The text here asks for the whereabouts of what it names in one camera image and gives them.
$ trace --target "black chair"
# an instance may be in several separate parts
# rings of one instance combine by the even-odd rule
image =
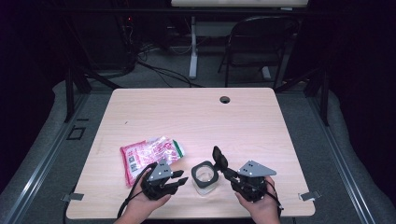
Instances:
[[[231,67],[277,66],[273,88],[276,87],[286,42],[298,32],[299,22],[293,17],[250,17],[232,29],[218,73],[226,64],[225,87]]]

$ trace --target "person's left hand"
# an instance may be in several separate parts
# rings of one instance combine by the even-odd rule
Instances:
[[[139,182],[136,185],[136,188],[134,189],[133,197],[142,191],[142,187],[140,184],[142,183],[142,180],[144,179],[144,176],[147,174],[145,172],[143,174],[143,177],[140,178]],[[137,223],[142,223],[146,218],[149,217],[149,215],[154,211],[155,209],[163,206],[166,202],[169,201],[171,198],[170,194],[167,194],[158,201],[152,201],[144,193],[140,193],[136,197],[134,197],[131,201],[128,202],[128,206],[125,209],[125,212],[122,214],[122,216],[115,222],[117,224],[123,224],[123,223],[128,223],[128,224],[137,224]]]

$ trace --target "plastic snack bag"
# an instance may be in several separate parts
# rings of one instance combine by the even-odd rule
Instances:
[[[177,141],[164,136],[121,147],[120,151],[125,168],[126,185],[129,188],[149,164],[164,158],[170,165],[185,155]]]

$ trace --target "person's hand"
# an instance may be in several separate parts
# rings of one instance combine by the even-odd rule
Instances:
[[[274,180],[270,176],[266,176],[265,179],[270,184],[275,186]],[[269,193],[273,194],[274,196],[276,195],[275,190],[268,184],[267,184],[267,190]],[[277,216],[276,201],[267,194],[264,195],[263,199],[258,200],[255,203],[248,202],[238,192],[236,192],[235,195],[236,198],[238,198],[239,203],[241,203],[241,205],[249,211],[251,217],[257,224],[280,223],[279,217]]]
[[[140,184],[142,183],[143,177],[140,178],[139,182],[134,189],[133,195],[142,191]],[[144,193],[140,193],[128,202],[128,206],[122,216],[115,222],[117,224],[137,224],[142,223],[155,209],[163,206],[171,198],[170,194],[167,194],[158,201],[151,201]]]

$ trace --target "white desk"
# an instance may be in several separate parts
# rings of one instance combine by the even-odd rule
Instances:
[[[172,0],[172,7],[306,7],[308,0]],[[191,18],[191,79],[197,77],[196,20]]]
[[[221,96],[230,97],[231,102],[221,103]],[[273,90],[118,89],[108,103],[75,190],[84,197],[69,204],[67,216],[115,218],[130,191],[120,147],[163,135],[184,147],[186,156],[171,168],[184,170],[183,176],[189,179],[150,218],[249,217],[222,174],[216,189],[204,197],[192,185],[191,168],[213,161],[213,146],[219,146],[232,169],[254,160],[277,171],[273,179],[285,208],[282,216],[315,213],[312,202],[298,197],[308,188]]]

